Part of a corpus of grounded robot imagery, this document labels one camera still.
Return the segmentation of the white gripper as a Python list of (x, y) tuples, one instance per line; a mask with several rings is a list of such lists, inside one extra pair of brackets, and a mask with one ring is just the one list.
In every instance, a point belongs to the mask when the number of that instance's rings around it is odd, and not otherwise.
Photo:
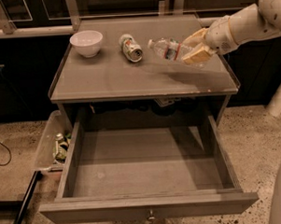
[(202, 28), (186, 38), (183, 44), (194, 48), (181, 58), (182, 62), (186, 65), (205, 63), (216, 52), (224, 55), (236, 50), (239, 46), (233, 39), (229, 20), (229, 16), (221, 17), (208, 29)]

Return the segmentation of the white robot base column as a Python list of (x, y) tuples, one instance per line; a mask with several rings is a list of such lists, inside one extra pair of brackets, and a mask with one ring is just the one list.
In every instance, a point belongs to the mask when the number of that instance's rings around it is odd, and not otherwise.
[(281, 114), (281, 84), (276, 90), (270, 103), (266, 106), (266, 109), (274, 117), (278, 117)]

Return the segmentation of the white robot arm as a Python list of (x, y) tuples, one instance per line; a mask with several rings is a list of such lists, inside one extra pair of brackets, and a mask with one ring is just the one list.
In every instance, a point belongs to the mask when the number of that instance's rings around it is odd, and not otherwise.
[(214, 21), (183, 41), (191, 47), (181, 58), (184, 64), (207, 62), (215, 53), (224, 55), (241, 45), (281, 36), (281, 0), (258, 0), (231, 16)]

